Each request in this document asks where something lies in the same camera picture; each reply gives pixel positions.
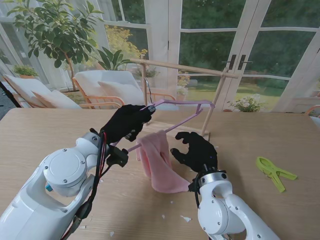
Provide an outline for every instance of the clothes hanger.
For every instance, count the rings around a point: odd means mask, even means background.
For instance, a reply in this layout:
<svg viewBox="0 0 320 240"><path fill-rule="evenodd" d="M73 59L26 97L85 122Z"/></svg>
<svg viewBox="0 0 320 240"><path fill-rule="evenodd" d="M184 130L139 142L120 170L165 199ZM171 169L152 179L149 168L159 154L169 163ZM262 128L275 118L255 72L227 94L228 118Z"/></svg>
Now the clothes hanger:
<svg viewBox="0 0 320 240"><path fill-rule="evenodd" d="M172 127L169 127L167 130L164 131L165 133L170 132L171 130L179 127L180 125L182 125L182 124L188 122L189 120L193 119L194 117L198 116L204 110L203 108L201 108L202 104L209 104L210 108L212 110L215 108L215 105L211 101L208 101L208 100L202 100L202 101L177 101L177 100L161 99L159 101L156 101L156 102L144 107L143 109L148 108L150 106L157 107L157 106L159 106L161 104L179 104L179 105L195 105L195 104L197 104L197 107L196 107L196 110L195 110L194 114L192 114L191 116L187 117L185 120L179 122L178 124L173 125ZM131 148L129 148L127 151L131 152L131 151L133 151L133 150L135 150L135 149L137 149L139 147L141 147L140 143L135 145L135 146L133 146L133 147L131 147Z"/></svg>

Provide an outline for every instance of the table surface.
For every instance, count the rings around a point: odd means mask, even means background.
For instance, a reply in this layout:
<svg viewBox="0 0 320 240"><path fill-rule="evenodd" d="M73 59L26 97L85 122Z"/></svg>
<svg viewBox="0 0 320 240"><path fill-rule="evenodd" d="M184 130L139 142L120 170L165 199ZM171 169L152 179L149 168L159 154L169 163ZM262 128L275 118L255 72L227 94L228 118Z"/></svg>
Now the table surface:
<svg viewBox="0 0 320 240"><path fill-rule="evenodd" d="M73 147L78 137L89 128L100 129L113 113L94 109L11 110L0 121L0 213L46 155ZM157 111L152 119L174 124L190 114ZM202 113L185 125L201 128L205 117ZM320 131L309 117L217 112L212 114L208 130L210 142L218 147L218 166L227 171L235 194L281 239L319 239ZM173 137L168 137L168 142L170 147L187 151L187 146ZM118 146L128 148L133 144L122 140ZM279 193L271 179L256 167L258 156L295 173L298 179L281 178L286 192ZM187 180L195 177L186 166L172 162L173 169ZM124 168L114 166L102 179L92 211L82 222L86 227L78 229L70 240L207 239L198 223L194 194L155 192L134 152ZM71 201L55 197L64 203ZM180 216L192 220L186 222Z"/></svg>

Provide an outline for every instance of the red cable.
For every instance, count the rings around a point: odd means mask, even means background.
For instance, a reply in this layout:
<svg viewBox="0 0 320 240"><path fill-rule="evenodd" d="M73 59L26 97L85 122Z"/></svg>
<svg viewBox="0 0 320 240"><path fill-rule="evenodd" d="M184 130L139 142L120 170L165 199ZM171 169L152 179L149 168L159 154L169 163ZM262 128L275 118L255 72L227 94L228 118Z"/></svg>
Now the red cable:
<svg viewBox="0 0 320 240"><path fill-rule="evenodd" d="M101 154L101 161L100 161L100 169L99 169L99 177L101 177L102 172L104 170L105 167L105 151L106 151L106 141L107 141L107 136L106 133L103 133L103 146L102 146L102 154Z"/></svg>
<svg viewBox="0 0 320 240"><path fill-rule="evenodd" d="M63 237L60 240L64 240L66 236L69 234L69 232L70 232L70 228L68 229L68 231L66 231L66 233L63 235Z"/></svg>

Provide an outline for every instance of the black glove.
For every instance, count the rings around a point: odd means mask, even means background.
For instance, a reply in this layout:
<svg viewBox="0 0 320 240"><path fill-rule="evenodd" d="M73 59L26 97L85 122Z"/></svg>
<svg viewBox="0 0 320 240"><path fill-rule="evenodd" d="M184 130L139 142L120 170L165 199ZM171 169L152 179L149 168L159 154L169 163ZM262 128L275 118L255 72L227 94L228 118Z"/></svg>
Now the black glove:
<svg viewBox="0 0 320 240"><path fill-rule="evenodd" d="M179 163L187 165L193 171L199 173L204 164L207 167L218 168L218 158L215 147L205 140L196 132L178 132L175 139L183 139L183 144L189 144L189 151L187 154L181 153L178 149L172 148L170 151L172 155L179 161Z"/></svg>
<svg viewBox="0 0 320 240"><path fill-rule="evenodd" d="M119 108L100 130L100 133L102 131L106 133L107 143L116 143L124 137L130 142L135 140L156 110L154 106L145 107L144 105L124 105Z"/></svg>

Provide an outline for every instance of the door handle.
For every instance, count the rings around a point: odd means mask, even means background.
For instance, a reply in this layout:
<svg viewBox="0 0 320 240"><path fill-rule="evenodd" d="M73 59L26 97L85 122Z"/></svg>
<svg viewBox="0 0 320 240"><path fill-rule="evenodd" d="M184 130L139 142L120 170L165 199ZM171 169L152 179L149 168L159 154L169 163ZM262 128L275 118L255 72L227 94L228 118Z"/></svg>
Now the door handle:
<svg viewBox="0 0 320 240"><path fill-rule="evenodd" d="M229 64L229 70L232 70L232 68L234 67L235 64L235 60L236 60L236 55L232 55L231 57L231 61L222 61L222 63L226 64L226 63L230 63Z"/></svg>
<svg viewBox="0 0 320 240"><path fill-rule="evenodd" d="M245 61L245 59L246 59L246 55L242 55L241 59L240 59L239 66L238 66L238 70L241 70L244 64L253 64L254 63L253 61Z"/></svg>

